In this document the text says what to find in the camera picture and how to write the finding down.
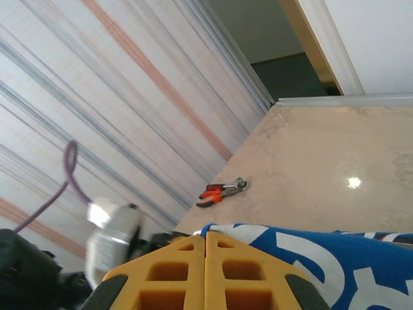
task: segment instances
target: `pink stripe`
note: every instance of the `pink stripe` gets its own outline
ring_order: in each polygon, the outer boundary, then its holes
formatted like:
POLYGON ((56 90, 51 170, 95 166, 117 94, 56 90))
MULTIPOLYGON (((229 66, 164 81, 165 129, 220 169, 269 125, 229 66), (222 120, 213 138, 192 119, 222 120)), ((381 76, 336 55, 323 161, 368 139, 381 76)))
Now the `pink stripe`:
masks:
MULTIPOLYGON (((6 200, 0 198, 0 216, 3 216, 16 224, 20 224, 26 218, 28 218, 29 214, 22 211, 15 205, 7 202, 6 200)), ((85 259, 86 249, 82 245, 75 243, 75 241, 67 238, 66 236, 63 236, 59 232, 54 231, 53 229, 47 227, 39 221, 33 221, 27 228, 56 243, 62 249, 71 252, 77 257, 85 259)))
POLYGON ((122 28, 110 18, 110 16, 99 6, 95 0, 83 0, 84 4, 103 24, 109 34, 125 50, 126 53, 142 68, 151 78, 161 92, 185 115, 189 121, 204 135, 204 137, 217 149, 226 159, 232 157, 232 153, 209 129, 204 121, 195 113, 194 109, 186 102, 185 98, 174 88, 167 78, 158 71, 154 64, 144 55, 142 50, 122 30, 122 28))

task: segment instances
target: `striped wallpaper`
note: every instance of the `striped wallpaper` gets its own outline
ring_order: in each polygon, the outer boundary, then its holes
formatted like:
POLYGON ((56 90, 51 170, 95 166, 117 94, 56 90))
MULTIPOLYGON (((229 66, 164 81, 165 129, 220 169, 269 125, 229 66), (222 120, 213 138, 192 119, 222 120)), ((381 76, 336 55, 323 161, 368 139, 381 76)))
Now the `striped wallpaper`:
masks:
MULTIPOLYGON (((59 188, 75 139, 76 177, 92 199, 139 204, 146 236, 173 228, 267 111, 269 96, 202 1, 0 6, 5 226, 59 188)), ((92 229, 69 190, 27 230, 83 259, 92 229)))

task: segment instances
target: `orange pliers handle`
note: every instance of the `orange pliers handle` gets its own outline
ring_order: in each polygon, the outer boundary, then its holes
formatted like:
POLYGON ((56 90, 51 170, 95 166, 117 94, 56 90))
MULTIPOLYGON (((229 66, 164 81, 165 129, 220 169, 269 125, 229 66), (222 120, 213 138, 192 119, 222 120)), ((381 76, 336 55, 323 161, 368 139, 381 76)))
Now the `orange pliers handle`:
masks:
POLYGON ((220 189, 221 191, 223 191, 225 184, 208 184, 206 186, 206 191, 216 191, 217 189, 220 189))
POLYGON ((204 202, 199 202, 197 203, 197 207, 200 208, 207 208, 210 207, 211 205, 217 203, 217 202, 221 202, 224 197, 222 197, 221 193, 222 193, 222 189, 216 189, 214 191, 208 191, 208 189, 203 192, 201 195, 199 195, 199 199, 205 199, 208 197, 211 197, 211 199, 204 201, 204 202))

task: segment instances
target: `yellow plastic part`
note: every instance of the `yellow plastic part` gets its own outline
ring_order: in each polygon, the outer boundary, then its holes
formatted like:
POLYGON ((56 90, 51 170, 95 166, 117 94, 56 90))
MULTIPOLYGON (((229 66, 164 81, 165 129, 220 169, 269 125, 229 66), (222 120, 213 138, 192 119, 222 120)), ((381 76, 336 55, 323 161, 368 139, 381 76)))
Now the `yellow plastic part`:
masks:
POLYGON ((301 310, 299 269, 219 232, 191 236, 111 270, 128 280, 110 310, 301 310))
POLYGON ((128 276, 110 310, 204 308, 205 239, 191 236, 120 265, 103 280, 128 276))
POLYGON ((285 276, 294 266, 219 232, 206 234, 205 310, 301 310, 285 276))

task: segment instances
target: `black rubber edge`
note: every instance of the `black rubber edge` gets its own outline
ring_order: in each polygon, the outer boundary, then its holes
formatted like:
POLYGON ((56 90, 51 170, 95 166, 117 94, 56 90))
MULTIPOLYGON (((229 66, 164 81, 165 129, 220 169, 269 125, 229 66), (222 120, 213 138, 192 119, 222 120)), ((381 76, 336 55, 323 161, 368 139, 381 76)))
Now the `black rubber edge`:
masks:
POLYGON ((302 310, 330 310, 311 282, 294 274, 286 275, 285 279, 302 310))
POLYGON ((208 208, 208 207, 210 207, 210 206, 213 205, 213 204, 215 204, 215 202, 213 202, 213 201, 211 200, 211 201, 207 201, 207 202, 199 202, 199 203, 196 204, 196 206, 197 206, 197 207, 200 207, 200 208, 208 208))
POLYGON ((81 310, 110 310, 127 280, 128 276, 119 274, 103 281, 89 296, 81 310))

